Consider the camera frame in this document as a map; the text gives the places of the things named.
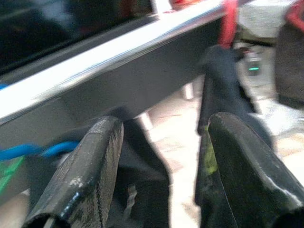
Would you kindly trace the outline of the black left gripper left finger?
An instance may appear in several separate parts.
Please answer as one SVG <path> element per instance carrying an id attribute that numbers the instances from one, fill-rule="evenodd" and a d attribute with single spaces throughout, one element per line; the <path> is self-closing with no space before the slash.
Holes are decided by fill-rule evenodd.
<path id="1" fill-rule="evenodd" d="M 56 170 L 23 228 L 104 228 L 123 136 L 121 120 L 100 118 Z"/>

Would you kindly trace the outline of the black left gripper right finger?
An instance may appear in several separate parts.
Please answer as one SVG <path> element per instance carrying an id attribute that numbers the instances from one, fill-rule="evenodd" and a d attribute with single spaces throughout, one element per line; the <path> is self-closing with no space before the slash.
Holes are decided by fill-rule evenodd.
<path id="1" fill-rule="evenodd" d="M 231 113 L 213 114 L 202 132 L 195 202 L 200 228 L 304 228 L 304 186 Z"/>

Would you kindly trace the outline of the green hanger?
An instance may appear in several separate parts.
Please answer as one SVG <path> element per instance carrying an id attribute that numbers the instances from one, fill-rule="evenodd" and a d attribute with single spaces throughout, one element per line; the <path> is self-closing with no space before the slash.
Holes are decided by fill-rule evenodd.
<path id="1" fill-rule="evenodd" d="M 23 161 L 24 156 L 0 161 L 0 194 L 4 191 L 13 175 L 18 171 Z"/>

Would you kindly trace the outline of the blue hanger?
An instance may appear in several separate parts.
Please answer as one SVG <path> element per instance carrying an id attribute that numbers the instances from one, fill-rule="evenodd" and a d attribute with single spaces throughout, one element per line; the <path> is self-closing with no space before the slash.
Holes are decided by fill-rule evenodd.
<path id="1" fill-rule="evenodd" d="M 60 139 L 76 122 L 60 99 L 0 124 L 0 162 L 71 151 L 79 139 Z"/>

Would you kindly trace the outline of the red plastic hanger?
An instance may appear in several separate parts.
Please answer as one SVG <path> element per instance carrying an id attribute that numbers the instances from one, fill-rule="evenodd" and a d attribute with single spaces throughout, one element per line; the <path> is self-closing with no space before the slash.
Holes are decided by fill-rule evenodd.
<path id="1" fill-rule="evenodd" d="M 238 19 L 238 0 L 224 0 L 224 16 L 221 20 L 220 35 L 218 44 L 225 49 L 232 45 Z"/>

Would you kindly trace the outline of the black logo T-shirt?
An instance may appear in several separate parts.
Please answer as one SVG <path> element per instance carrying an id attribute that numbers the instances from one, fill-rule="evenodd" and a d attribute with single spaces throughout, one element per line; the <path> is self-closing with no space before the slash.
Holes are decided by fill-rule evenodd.
<path id="1" fill-rule="evenodd" d="M 255 108 L 247 96 L 236 70 L 236 63 L 247 57 L 247 47 L 224 49 L 216 45 L 209 47 L 200 62 L 200 69 L 205 75 L 203 93 L 198 119 L 197 133 L 201 137 L 198 173 L 195 186 L 195 202 L 201 208 L 202 228 L 237 228 L 236 221 L 229 207 L 220 179 L 217 163 L 208 133 L 209 118 L 219 112 L 232 113 L 249 126 L 272 146 L 272 139 L 266 128 L 253 116 Z M 145 137 L 138 125 L 125 124 L 127 142 L 123 144 L 120 164 L 125 181 L 130 181 L 132 190 L 151 191 L 143 186 L 143 181 L 154 181 L 156 199 L 154 207 L 164 211 L 167 179 L 161 167 L 149 167 L 138 158 L 132 158 L 136 149 L 148 148 Z"/>

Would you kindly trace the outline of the black TV cabinet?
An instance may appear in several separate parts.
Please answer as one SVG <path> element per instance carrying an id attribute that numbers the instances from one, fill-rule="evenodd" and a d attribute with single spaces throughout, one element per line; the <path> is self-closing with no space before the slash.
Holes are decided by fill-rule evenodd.
<path id="1" fill-rule="evenodd" d="M 0 125 L 0 150 L 79 140 L 80 129 L 102 115 L 136 117 L 198 76 L 200 56 L 217 43 L 220 24 L 194 28 Z"/>

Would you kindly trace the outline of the small device with green light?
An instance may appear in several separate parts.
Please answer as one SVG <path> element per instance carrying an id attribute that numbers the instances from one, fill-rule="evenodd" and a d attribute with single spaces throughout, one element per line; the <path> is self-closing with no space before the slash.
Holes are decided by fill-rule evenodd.
<path id="1" fill-rule="evenodd" d="M 249 76 L 260 75 L 261 57 L 255 51 L 249 50 L 245 52 L 245 64 Z"/>

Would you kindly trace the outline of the dark brown sofa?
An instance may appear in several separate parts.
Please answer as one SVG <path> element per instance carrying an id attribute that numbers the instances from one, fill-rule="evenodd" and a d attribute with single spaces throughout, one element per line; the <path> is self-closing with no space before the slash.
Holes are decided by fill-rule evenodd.
<path id="1" fill-rule="evenodd" d="M 278 33 L 274 71 L 279 103 L 304 106 L 304 33 L 288 23 Z"/>

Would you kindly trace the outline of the silver clothes rack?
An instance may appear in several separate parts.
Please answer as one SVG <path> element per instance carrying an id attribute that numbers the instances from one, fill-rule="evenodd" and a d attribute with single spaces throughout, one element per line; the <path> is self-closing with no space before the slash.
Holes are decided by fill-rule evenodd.
<path id="1" fill-rule="evenodd" d="M 18 81 L 0 90 L 0 125 L 223 14 L 224 0 L 204 0 Z"/>

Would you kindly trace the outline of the black television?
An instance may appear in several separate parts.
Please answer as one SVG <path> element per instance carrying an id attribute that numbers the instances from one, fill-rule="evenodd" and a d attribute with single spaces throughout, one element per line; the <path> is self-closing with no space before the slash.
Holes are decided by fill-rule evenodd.
<path id="1" fill-rule="evenodd" d="M 0 0 L 0 75 L 153 12 L 152 0 Z"/>

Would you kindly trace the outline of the lace covered side table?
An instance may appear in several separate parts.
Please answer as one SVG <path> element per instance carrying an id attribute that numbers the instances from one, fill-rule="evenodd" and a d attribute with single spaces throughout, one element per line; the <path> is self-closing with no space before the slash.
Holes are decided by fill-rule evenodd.
<path id="1" fill-rule="evenodd" d="M 239 7 L 239 39 L 246 43 L 272 46 L 284 16 L 296 0 L 251 0 Z"/>

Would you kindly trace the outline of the red cushion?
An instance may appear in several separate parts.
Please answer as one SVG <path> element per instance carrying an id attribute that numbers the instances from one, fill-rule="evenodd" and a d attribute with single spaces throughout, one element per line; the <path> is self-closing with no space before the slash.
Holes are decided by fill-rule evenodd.
<path id="1" fill-rule="evenodd" d="M 286 12 L 285 20 L 304 32 L 304 0 L 295 2 Z"/>

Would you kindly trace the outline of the white pink tissue box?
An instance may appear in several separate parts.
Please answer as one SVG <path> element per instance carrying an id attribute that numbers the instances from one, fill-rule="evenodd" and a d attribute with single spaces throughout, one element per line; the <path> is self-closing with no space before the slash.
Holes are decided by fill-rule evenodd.
<path id="1" fill-rule="evenodd" d="M 153 12 L 156 14 L 166 13 L 172 10 L 170 0 L 150 0 Z"/>

